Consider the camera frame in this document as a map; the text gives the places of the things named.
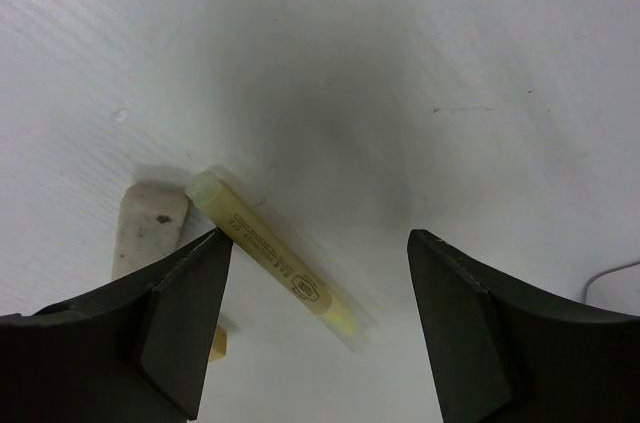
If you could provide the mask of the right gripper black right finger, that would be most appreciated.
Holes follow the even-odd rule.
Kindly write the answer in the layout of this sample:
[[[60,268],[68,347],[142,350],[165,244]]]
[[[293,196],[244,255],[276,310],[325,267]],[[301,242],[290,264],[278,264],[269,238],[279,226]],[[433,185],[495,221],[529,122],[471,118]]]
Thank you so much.
[[[444,421],[638,421],[638,317],[539,289],[426,230],[407,252]]]

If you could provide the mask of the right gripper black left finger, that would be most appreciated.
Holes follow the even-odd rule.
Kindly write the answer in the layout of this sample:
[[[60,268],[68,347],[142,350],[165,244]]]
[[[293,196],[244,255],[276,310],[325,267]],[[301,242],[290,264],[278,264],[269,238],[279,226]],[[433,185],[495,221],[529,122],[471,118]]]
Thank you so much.
[[[88,293],[3,316],[2,421],[196,419],[231,250],[212,230]]]

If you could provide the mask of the yellow highlighter pen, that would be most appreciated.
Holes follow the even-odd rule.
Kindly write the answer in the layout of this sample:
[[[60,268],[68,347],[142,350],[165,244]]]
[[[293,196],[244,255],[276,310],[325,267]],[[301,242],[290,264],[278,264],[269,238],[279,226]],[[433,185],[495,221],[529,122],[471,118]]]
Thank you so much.
[[[188,185],[186,195],[195,208],[337,336],[358,336],[356,317],[344,301],[226,182],[212,173],[201,173]]]

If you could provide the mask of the small tan eraser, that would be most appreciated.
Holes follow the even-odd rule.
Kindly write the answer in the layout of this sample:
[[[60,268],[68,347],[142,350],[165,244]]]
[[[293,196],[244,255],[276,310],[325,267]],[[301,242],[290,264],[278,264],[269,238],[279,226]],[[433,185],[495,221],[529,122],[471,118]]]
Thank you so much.
[[[216,327],[214,338],[209,351],[208,361],[213,362],[223,358],[227,353],[227,331],[220,325]]]

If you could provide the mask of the white worn eraser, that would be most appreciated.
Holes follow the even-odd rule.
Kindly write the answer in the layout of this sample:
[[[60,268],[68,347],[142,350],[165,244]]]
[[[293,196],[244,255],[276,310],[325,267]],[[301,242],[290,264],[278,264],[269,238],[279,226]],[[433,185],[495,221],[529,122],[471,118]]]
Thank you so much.
[[[183,191],[151,183],[129,187],[119,206],[111,280],[172,254],[178,248],[188,211]]]

